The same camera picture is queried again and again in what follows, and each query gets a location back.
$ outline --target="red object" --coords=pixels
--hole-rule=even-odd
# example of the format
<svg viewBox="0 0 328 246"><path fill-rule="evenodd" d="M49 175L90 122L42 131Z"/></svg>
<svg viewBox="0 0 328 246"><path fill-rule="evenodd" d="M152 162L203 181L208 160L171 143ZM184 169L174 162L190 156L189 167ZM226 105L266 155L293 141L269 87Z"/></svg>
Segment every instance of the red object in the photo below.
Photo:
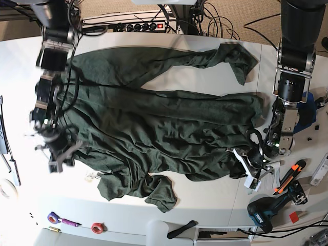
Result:
<svg viewBox="0 0 328 246"><path fill-rule="evenodd" d="M104 226L103 224L101 223L94 223L92 226L91 226L91 230L94 232L94 233L97 233L97 234L100 234L104 231Z"/></svg>
<svg viewBox="0 0 328 246"><path fill-rule="evenodd" d="M289 217L290 217L293 224L296 223L297 221L299 221L299 218L298 218L298 215L297 215L296 212L290 214Z"/></svg>

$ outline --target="white table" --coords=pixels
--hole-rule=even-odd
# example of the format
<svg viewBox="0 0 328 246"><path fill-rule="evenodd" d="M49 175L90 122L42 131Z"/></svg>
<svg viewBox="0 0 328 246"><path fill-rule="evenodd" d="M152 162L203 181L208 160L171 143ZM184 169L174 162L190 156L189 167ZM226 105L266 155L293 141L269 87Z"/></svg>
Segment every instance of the white table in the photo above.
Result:
<svg viewBox="0 0 328 246"><path fill-rule="evenodd" d="M144 199L125 196L107 202L97 189L97 181L88 183L84 180L88 170L82 163L74 168L64 168L61 174L48 174L47 160L41 152L35 152L34 146L39 138L25 137L29 129L29 112L34 108L34 87L39 80L41 70L35 67L42 39L40 37L10 40L0 43L0 94L4 96L4 115L7 135L16 158L22 186L19 202L24 204L36 216L38 224L51 226L47 215L54 211L59 216L83 224L90 228L94 222L104 222L112 234L94 234L90 229L72 228L59 225L63 232L84 235L103 240L119 238L122 233L137 236L139 243L144 240L146 224L153 219L174 223L172 228L196 220L200 226L246 226L253 225L248 218L246 207L259 194L248 195L243 186L244 180L233 180L228 176L206 182L191 182L184 175L164 172L173 182L174 192L178 197L176 207L162 213L154 205L146 204ZM99 38L82 38L76 54L108 47L121 46L156 46L182 50L205 51L217 49L220 43L231 40L149 33L108 33ZM166 73L148 82L143 87L151 90L187 90L200 93L226 95L230 93L256 92L265 99L265 123L271 120L271 104L274 100L272 86L275 73L276 52L270 46L240 42L260 62L250 72L245 86L238 84L229 64L218 64L208 69L192 67L173 67ZM311 92L315 97L323 96L328 85L328 58L317 56L316 67L311 82ZM320 130L310 128L295 135L296 147L291 156L283 159L281 174L285 174L297 160L308 158L307 167L300 178L311 176L321 159L328 152L326 136L328 134L328 116L326 109L320 109L317 123ZM0 172L5 173L5 165L0 165ZM297 211L306 210L295 227L320 220L327 213L328 180L318 188L311 188L309 201L304 206L293 207ZM287 223L282 228L289 228ZM311 235L318 229L307 229L305 235ZM181 237L193 238L194 230L188 230ZM298 245L303 238L300 235L281 239L284 245L288 241ZM266 242L275 245L270 239L254 239L253 242Z"/></svg>

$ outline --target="red tape roll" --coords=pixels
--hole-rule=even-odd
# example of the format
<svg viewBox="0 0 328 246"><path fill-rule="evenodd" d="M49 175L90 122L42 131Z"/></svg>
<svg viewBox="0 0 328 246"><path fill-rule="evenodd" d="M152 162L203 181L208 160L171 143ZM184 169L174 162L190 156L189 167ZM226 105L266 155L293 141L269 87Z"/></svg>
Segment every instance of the red tape roll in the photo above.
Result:
<svg viewBox="0 0 328 246"><path fill-rule="evenodd" d="M92 226L91 226L91 230L94 232L94 233L97 233L97 234L100 234L104 231L104 226L101 224L101 223L94 223Z"/></svg>

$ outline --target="cordless drill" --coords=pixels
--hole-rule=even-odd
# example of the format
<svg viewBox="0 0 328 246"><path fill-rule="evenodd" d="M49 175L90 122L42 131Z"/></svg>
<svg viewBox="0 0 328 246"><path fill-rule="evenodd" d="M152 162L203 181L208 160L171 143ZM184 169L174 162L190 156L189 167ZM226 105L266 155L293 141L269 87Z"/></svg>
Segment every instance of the cordless drill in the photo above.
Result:
<svg viewBox="0 0 328 246"><path fill-rule="evenodd" d="M250 203L247 211L255 225L261 227L265 233L272 231L271 218L278 214L288 202L293 201L295 205L307 203L308 199L301 184L296 180L290 184L288 190L278 198L264 197Z"/></svg>

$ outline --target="green garment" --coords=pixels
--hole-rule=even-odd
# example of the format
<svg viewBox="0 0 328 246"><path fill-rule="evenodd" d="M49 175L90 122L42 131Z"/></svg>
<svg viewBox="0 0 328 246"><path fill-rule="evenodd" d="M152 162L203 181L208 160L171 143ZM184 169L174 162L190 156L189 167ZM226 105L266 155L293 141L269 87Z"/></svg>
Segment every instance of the green garment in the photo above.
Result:
<svg viewBox="0 0 328 246"><path fill-rule="evenodd" d="M106 173L98 185L103 197L148 196L147 203L166 212L177 200L171 181L148 173L173 171L192 181L214 180L239 163L226 147L250 146L244 134L261 115L261 98L140 88L172 66L208 68L220 62L230 63L240 84L257 64L239 44L205 52L112 48L74 58L82 82L66 119L78 127L78 139L88 143L75 159ZM70 86L64 107L74 90Z"/></svg>

